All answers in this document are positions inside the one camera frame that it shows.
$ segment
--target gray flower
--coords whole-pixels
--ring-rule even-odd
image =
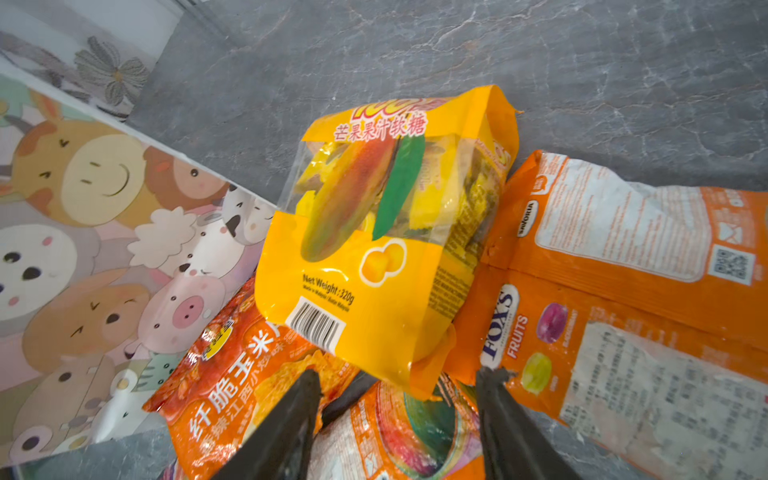
[[[124,97],[136,104],[139,93],[147,82],[149,69],[138,58],[120,63],[120,52],[108,41],[88,38],[91,51],[80,50],[74,62],[83,80],[104,87],[107,103],[118,105]]]

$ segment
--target fox's candy bag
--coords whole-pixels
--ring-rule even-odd
[[[261,316],[251,278],[208,324],[144,409],[168,422],[190,480],[208,480],[229,460],[307,369],[320,377],[320,410],[359,372],[285,326]],[[322,426],[319,413],[316,427]]]
[[[505,187],[446,372],[668,478],[768,472],[768,194],[536,152]]]
[[[422,402],[378,382],[315,438],[307,478],[483,478],[481,453],[472,387],[443,375]]]
[[[266,239],[260,311],[428,398],[517,149],[497,87],[318,119]]]

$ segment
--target gray marble surface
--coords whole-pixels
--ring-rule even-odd
[[[483,84],[525,111],[518,162],[543,148],[654,185],[768,190],[765,0],[204,5],[214,21],[184,16],[128,123],[273,201],[313,119]],[[646,478],[534,418],[584,478]],[[105,445],[39,478],[151,479],[170,455],[164,433]]]

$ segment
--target cartoon giraffe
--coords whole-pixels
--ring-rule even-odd
[[[61,105],[30,90],[45,121],[22,128],[3,201],[23,197],[67,225],[95,227],[116,220],[135,228],[160,208],[144,185],[144,147],[97,121],[65,120]]]

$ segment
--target smiling mouth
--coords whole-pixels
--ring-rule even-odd
[[[102,195],[104,195],[105,197],[114,197],[115,195],[119,194],[121,191],[125,190],[125,187],[128,185],[128,181],[131,179],[131,171],[130,171],[130,170],[128,170],[128,167],[126,167],[126,166],[125,166],[125,165],[123,165],[123,164],[119,164],[119,165],[120,165],[121,167],[123,167],[123,170],[125,170],[125,183],[123,184],[123,186],[122,186],[122,187],[120,187],[120,190],[118,190],[118,191],[114,192],[113,194],[109,194],[109,195],[107,195],[107,194],[102,194]]]

